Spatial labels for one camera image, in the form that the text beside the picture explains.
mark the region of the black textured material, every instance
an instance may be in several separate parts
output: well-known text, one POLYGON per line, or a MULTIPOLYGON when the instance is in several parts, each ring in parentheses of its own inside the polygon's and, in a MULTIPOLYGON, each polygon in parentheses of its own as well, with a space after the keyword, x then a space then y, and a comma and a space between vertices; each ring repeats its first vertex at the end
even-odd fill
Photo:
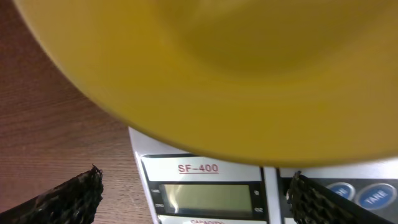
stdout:
POLYGON ((287 203, 299 224, 392 224, 300 175, 300 172, 294 175, 287 192, 287 203))
POLYGON ((89 224, 102 200, 102 171, 93 167, 44 194, 0 213, 1 224, 89 224))

